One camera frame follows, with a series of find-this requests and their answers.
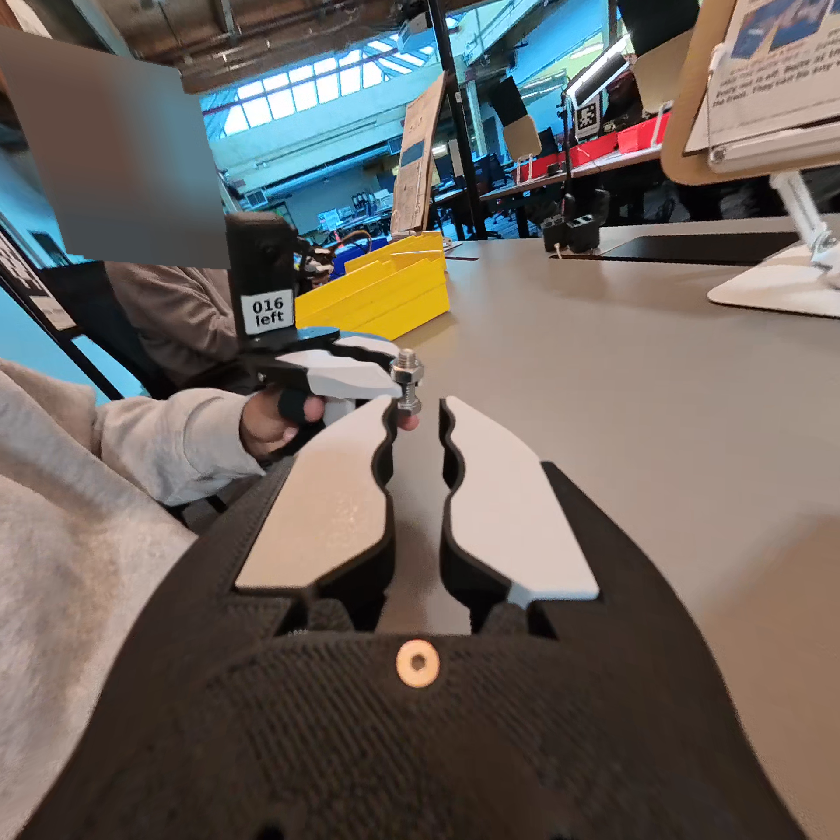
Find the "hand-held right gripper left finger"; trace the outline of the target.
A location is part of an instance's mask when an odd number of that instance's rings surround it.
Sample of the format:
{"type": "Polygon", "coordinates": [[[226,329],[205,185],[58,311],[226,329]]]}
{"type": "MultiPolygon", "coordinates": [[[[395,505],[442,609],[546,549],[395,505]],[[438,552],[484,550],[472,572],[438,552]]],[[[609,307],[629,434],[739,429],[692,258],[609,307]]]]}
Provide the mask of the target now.
{"type": "Polygon", "coordinates": [[[237,592],[372,601],[395,564],[394,400],[381,395],[299,450],[234,587],[237,592]]]}

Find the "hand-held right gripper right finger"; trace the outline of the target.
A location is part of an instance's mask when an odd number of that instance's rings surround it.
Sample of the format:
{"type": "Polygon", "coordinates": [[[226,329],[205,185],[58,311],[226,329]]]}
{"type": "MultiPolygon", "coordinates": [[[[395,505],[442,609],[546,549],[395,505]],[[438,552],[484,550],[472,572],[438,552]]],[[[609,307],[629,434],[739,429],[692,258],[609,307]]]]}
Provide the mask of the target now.
{"type": "Polygon", "coordinates": [[[470,611],[596,600],[599,585],[535,452],[455,396],[440,401],[438,432],[446,591],[470,611]]]}

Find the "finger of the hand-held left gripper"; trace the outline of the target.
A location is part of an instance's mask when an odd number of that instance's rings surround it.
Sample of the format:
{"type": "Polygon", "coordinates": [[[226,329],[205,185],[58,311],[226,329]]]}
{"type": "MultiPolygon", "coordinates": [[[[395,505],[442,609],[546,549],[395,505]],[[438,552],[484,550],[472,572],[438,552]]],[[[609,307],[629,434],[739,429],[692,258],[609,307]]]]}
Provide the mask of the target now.
{"type": "Polygon", "coordinates": [[[377,364],[388,375],[400,352],[393,342],[367,334],[342,334],[330,344],[333,356],[377,364]]]}
{"type": "Polygon", "coordinates": [[[391,398],[403,394],[389,373],[371,361],[334,355],[327,350],[301,350],[284,353],[275,359],[275,373],[291,384],[292,375],[302,374],[311,394],[340,399],[371,400],[379,396],[391,398]]]}

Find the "metal bolt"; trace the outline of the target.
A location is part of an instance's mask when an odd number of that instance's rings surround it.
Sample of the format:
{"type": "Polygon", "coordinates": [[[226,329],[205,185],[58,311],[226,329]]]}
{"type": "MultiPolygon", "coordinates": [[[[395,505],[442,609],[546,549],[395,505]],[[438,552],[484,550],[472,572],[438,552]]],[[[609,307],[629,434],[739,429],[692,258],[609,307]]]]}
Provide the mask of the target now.
{"type": "MultiPolygon", "coordinates": [[[[392,360],[391,365],[394,363],[406,368],[413,368],[421,364],[415,351],[409,349],[399,350],[397,356],[392,360]]],[[[399,386],[401,394],[397,400],[397,411],[401,416],[414,417],[422,410],[422,403],[417,396],[418,386],[419,384],[404,387],[399,386]]]]}

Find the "yellow plastic bin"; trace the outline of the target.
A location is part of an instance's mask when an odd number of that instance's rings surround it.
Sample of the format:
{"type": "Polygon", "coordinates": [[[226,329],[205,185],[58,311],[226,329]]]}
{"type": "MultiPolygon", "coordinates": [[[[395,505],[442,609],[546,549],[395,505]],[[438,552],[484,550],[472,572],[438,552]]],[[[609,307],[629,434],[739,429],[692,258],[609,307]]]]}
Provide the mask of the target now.
{"type": "Polygon", "coordinates": [[[401,270],[419,261],[440,261],[445,259],[445,248],[454,242],[440,232],[427,231],[389,241],[369,254],[351,259],[345,263],[344,271],[349,274],[369,266],[401,270]]]}
{"type": "Polygon", "coordinates": [[[296,323],[396,340],[449,311],[445,257],[427,250],[376,259],[305,293],[296,323]]]}

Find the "black office chair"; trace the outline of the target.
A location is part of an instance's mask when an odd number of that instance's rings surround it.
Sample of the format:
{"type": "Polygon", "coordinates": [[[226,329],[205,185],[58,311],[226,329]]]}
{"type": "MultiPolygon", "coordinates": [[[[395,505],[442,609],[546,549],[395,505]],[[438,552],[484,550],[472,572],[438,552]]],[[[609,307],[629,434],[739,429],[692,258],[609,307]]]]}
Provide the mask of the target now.
{"type": "Polygon", "coordinates": [[[103,262],[45,268],[38,275],[81,333],[131,373],[151,397],[165,399],[175,393],[119,305],[103,262]]]}

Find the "brown document board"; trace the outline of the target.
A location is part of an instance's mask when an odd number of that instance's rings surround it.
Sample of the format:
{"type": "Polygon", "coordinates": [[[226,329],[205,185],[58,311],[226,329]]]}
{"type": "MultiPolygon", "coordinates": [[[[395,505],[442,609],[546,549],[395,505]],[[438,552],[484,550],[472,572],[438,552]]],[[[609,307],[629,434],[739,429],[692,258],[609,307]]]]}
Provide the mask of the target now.
{"type": "Polygon", "coordinates": [[[392,239],[420,234],[426,229],[432,189],[434,136],[448,76],[449,73],[444,70],[423,94],[406,107],[393,193],[392,239]]]}

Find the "black white marker sign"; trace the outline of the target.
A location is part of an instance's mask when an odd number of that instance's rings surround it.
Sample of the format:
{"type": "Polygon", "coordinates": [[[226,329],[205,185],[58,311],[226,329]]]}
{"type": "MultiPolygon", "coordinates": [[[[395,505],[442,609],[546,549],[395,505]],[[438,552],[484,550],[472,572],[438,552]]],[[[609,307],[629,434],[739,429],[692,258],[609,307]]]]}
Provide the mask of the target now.
{"type": "Polygon", "coordinates": [[[3,230],[1,230],[1,263],[18,294],[31,303],[52,328],[59,333],[78,331],[73,318],[48,290],[26,257],[3,230]]]}

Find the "black lamp pole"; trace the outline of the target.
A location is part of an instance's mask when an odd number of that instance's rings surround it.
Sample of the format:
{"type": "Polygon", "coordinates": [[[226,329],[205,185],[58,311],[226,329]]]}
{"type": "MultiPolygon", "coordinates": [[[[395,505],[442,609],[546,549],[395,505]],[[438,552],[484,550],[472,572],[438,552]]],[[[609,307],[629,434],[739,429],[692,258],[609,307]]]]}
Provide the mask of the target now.
{"type": "Polygon", "coordinates": [[[563,201],[562,201],[562,216],[565,222],[570,222],[574,219],[574,214],[577,209],[577,202],[573,192],[573,177],[572,177],[572,162],[571,162],[571,126],[570,126],[570,111],[567,91],[561,93],[560,107],[558,114],[563,122],[563,201]]]}

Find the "person's grey hoodie torso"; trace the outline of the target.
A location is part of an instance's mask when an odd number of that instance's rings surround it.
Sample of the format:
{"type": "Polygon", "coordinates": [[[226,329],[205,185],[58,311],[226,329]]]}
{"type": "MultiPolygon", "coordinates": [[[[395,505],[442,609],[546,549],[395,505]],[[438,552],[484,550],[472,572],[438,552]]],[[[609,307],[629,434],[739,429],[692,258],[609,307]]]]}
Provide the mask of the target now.
{"type": "Polygon", "coordinates": [[[196,536],[91,450],[91,388],[7,360],[1,386],[2,838],[15,838],[196,536]]]}

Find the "long wooden table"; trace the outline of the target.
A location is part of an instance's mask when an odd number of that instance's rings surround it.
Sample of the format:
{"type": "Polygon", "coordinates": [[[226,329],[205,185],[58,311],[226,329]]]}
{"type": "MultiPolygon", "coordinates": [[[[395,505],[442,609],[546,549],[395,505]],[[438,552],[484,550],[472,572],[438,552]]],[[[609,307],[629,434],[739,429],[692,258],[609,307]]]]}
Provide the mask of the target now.
{"type": "MultiPolygon", "coordinates": [[[[600,159],[573,168],[571,170],[571,178],[579,179],[585,176],[622,170],[628,166],[657,161],[659,160],[661,150],[662,144],[657,143],[646,149],[637,150],[636,152],[620,153],[615,151],[603,156],[600,159]]],[[[565,178],[566,174],[564,171],[555,175],[542,175],[541,177],[533,178],[527,182],[501,187],[491,192],[484,193],[481,198],[485,201],[501,200],[501,198],[504,197],[516,196],[562,183],[565,178]]]]}

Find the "white document stand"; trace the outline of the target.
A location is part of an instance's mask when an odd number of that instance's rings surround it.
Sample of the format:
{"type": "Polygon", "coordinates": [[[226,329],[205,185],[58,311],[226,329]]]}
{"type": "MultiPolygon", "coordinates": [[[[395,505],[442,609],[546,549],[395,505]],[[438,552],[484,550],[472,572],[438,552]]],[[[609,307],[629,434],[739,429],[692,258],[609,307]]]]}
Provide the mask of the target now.
{"type": "Polygon", "coordinates": [[[708,292],[722,306],[787,312],[828,319],[839,317],[838,235],[817,209],[800,168],[816,158],[838,158],[838,121],[765,133],[747,140],[709,145],[708,166],[717,175],[769,166],[770,185],[779,194],[801,243],[762,260],[708,292]]]}

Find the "LED light bar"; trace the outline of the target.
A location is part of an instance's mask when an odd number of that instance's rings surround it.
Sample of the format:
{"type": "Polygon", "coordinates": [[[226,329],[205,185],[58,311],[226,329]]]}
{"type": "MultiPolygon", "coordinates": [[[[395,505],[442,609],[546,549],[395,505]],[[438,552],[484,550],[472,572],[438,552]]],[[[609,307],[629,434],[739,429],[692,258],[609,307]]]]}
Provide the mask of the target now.
{"type": "Polygon", "coordinates": [[[589,103],[603,89],[608,87],[629,67],[628,56],[634,53],[630,34],[619,38],[587,68],[584,68],[570,82],[566,89],[566,100],[573,110],[589,103]]]}

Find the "large rounded wooden board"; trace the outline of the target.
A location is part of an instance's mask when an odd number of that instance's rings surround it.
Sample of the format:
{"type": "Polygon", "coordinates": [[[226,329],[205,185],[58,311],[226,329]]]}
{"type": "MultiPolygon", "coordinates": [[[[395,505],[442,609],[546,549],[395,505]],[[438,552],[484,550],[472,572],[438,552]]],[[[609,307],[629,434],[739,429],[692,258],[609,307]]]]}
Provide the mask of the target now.
{"type": "Polygon", "coordinates": [[[690,28],[636,58],[633,75],[645,113],[656,113],[678,95],[679,77],[693,34],[690,28]]]}

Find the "printed instruction sheet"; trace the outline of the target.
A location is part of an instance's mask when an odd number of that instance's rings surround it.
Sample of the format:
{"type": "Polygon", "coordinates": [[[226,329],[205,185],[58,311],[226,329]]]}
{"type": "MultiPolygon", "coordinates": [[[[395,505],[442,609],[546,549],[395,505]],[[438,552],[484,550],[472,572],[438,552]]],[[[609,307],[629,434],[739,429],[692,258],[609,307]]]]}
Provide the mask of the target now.
{"type": "Polygon", "coordinates": [[[738,1],[685,152],[839,114],[839,2],[738,1]]]}

